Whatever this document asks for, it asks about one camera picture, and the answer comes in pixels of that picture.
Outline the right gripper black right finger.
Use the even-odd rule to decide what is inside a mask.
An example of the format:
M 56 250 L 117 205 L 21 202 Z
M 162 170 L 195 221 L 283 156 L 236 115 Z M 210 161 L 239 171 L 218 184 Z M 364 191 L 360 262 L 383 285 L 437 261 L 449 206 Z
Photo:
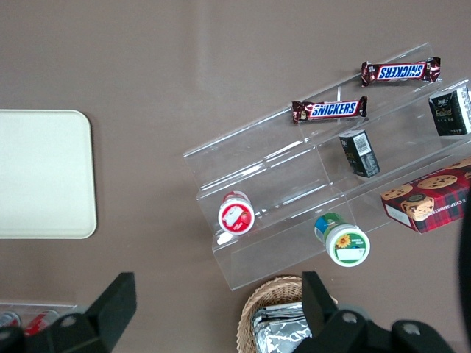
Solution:
M 315 271 L 302 274 L 302 308 L 311 331 L 295 352 L 452 352 L 431 326 L 399 320 L 390 330 L 352 309 L 339 309 Z

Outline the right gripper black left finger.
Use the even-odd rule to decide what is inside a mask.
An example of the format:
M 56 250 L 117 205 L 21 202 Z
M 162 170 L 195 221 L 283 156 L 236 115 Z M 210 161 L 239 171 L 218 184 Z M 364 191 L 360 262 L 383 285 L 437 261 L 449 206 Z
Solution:
M 121 272 L 84 311 L 68 311 L 28 335 L 1 329 L 2 352 L 111 352 L 137 309 L 135 274 Z

